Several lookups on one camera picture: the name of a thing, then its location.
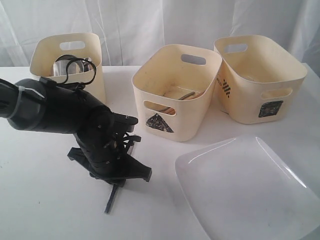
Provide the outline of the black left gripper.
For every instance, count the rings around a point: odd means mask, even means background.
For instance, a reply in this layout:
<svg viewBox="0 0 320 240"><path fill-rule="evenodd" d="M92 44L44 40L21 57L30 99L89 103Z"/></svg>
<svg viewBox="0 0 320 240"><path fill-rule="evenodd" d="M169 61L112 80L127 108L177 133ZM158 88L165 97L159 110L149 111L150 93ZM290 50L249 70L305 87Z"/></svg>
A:
<svg viewBox="0 0 320 240"><path fill-rule="evenodd" d="M75 134L78 147L73 147L67 156L80 164L89 175L110 185L122 188L127 179L143 179L149 182L152 169L129 153L133 147L132 130L114 132L106 136L96 132L90 136Z"/></svg>

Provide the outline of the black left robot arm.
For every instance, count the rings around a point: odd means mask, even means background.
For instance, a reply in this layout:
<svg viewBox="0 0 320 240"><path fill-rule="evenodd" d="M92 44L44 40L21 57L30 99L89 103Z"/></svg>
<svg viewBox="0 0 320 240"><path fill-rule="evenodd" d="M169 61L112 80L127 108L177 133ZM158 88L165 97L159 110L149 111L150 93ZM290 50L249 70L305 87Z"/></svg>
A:
<svg viewBox="0 0 320 240"><path fill-rule="evenodd" d="M122 187L128 179L149 181L152 169L129 154L141 138L138 119L112 112L83 87L42 77L0 82L0 116L16 130L72 134L68 157L91 177Z"/></svg>

